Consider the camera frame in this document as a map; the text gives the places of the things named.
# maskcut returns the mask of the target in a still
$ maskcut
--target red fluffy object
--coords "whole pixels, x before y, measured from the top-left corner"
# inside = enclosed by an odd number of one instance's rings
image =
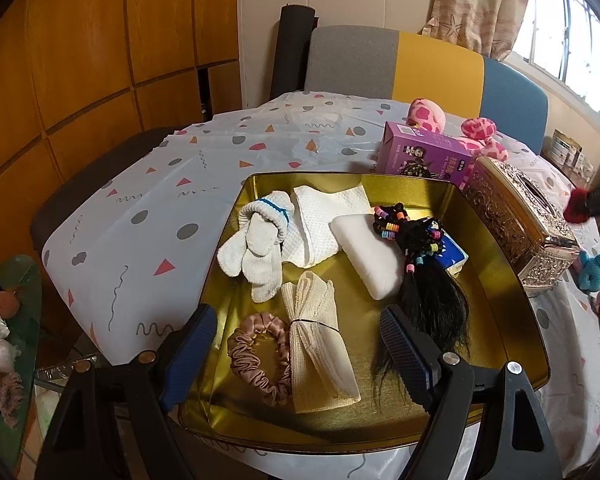
[[[577,187],[571,191],[569,203],[562,213],[563,218],[570,224],[584,224],[589,220],[590,215],[587,211],[587,191]]]
[[[22,379],[17,372],[11,372],[0,380],[0,414],[8,428],[18,423],[16,411],[24,399]]]

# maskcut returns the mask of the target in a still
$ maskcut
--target white patterned tablecloth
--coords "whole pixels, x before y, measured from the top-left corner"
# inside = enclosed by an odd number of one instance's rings
[[[105,184],[49,238],[43,263],[75,319],[107,359],[157,348],[194,311],[224,222],[244,180],[268,171],[373,170],[385,121],[408,104],[294,92],[252,110],[216,116],[167,136]],[[447,116],[445,133],[462,119]],[[562,210],[570,183],[522,143],[500,136],[509,162]],[[574,229],[600,253],[592,221]],[[600,444],[600,327],[589,297],[566,272],[532,299],[552,375],[538,392],[564,472]],[[452,478],[464,478],[478,425],[465,431]],[[223,452],[283,479],[395,479],[413,447],[347,456]]]

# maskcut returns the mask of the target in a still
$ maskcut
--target wooden cabinet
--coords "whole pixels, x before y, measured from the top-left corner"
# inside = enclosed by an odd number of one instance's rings
[[[195,66],[191,0],[126,0],[134,83]]]
[[[237,0],[193,0],[199,65],[238,59]]]
[[[0,261],[33,213],[128,137],[240,108],[237,0],[14,0],[0,19]]]

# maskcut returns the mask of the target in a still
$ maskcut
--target ornate silver tissue box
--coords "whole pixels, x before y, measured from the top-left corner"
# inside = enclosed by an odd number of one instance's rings
[[[580,247],[561,213],[517,168],[481,156],[463,192],[528,295],[554,286],[578,256]]]

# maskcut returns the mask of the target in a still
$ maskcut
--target green glass table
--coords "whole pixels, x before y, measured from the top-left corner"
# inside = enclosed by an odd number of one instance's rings
[[[15,428],[7,427],[0,416],[0,456],[13,470],[20,456],[40,338],[42,281],[35,261],[25,254],[19,254],[0,264],[0,286],[5,290],[16,288],[20,300],[17,315],[6,322],[11,332],[7,341],[16,345],[22,352],[16,358],[15,369],[22,378],[24,399],[16,412],[18,423]]]

